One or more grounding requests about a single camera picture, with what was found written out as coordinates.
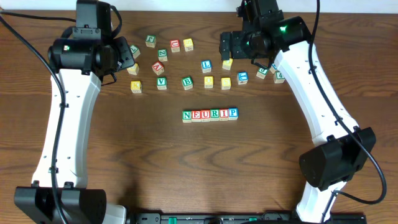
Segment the red U block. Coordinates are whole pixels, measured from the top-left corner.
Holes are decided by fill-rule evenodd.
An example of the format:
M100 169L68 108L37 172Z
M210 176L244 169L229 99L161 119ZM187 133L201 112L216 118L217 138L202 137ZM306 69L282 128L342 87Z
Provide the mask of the red U block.
M201 110L200 118L202 122L209 122L211 120L210 110Z

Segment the green N block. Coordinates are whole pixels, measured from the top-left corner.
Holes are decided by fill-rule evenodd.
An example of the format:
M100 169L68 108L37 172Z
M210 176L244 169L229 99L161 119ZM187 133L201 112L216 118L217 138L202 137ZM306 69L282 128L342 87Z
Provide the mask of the green N block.
M192 122L192 112L191 111L182 111L182 121L184 123Z

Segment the red E block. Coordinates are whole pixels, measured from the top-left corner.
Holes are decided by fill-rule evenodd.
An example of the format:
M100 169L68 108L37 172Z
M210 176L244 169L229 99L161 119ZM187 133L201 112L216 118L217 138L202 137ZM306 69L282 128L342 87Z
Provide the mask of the red E block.
M191 111L192 122L201 122L201 111L193 110Z

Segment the blue P block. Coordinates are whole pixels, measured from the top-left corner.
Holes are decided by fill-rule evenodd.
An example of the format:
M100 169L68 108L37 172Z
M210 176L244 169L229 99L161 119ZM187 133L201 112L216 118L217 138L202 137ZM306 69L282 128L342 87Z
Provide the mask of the blue P block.
M228 114L229 120L237 120L239 118L239 111L237 108L229 108Z

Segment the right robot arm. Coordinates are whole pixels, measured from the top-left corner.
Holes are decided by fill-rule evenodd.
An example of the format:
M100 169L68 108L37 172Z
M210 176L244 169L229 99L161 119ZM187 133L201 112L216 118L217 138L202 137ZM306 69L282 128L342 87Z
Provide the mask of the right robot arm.
M254 65L266 58L266 70L280 73L289 84L314 144L299 158L306 185L295 214L304 223L329 222L336 196L373 159L375 134L360 128L345 110L301 17L285 18L275 1L243 1L237 15L243 27L221 34L221 58L249 59Z

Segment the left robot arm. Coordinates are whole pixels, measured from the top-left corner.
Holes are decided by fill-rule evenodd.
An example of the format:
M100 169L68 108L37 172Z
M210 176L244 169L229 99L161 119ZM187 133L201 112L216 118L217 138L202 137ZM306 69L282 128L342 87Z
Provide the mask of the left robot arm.
M17 187L14 203L36 223L126 223L127 210L87 187L86 150L103 78L134 65L127 40L113 27L117 9L78 1L75 25L56 39L44 59L52 100L42 155L31 185Z

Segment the green R block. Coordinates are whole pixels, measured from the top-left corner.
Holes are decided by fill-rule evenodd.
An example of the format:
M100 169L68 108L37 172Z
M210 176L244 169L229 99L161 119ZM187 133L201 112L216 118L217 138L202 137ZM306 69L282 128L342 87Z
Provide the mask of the green R block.
M210 110L210 121L219 121L220 120L220 110L219 109L211 109Z

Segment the red I block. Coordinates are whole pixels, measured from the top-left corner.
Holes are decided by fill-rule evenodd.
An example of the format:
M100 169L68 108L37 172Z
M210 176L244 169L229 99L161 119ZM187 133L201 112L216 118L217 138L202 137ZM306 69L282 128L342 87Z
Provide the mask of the red I block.
M220 112L220 121L229 120L229 109L227 108L219 109L219 112Z

